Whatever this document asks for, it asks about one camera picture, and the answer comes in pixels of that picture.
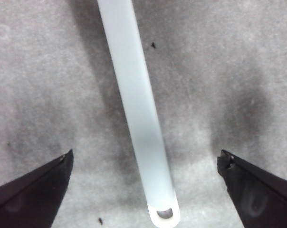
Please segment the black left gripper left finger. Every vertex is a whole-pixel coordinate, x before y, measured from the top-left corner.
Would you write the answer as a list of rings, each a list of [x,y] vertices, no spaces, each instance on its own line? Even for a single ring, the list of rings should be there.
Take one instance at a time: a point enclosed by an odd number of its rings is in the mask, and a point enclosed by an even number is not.
[[[68,189],[74,155],[62,156],[0,186],[0,228],[50,228]]]

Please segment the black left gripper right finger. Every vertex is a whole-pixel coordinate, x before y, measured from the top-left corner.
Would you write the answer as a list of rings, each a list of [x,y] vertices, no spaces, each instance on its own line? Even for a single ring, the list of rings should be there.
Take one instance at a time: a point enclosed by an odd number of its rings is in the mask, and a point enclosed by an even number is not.
[[[217,170],[246,228],[287,228],[287,180],[222,150]]]

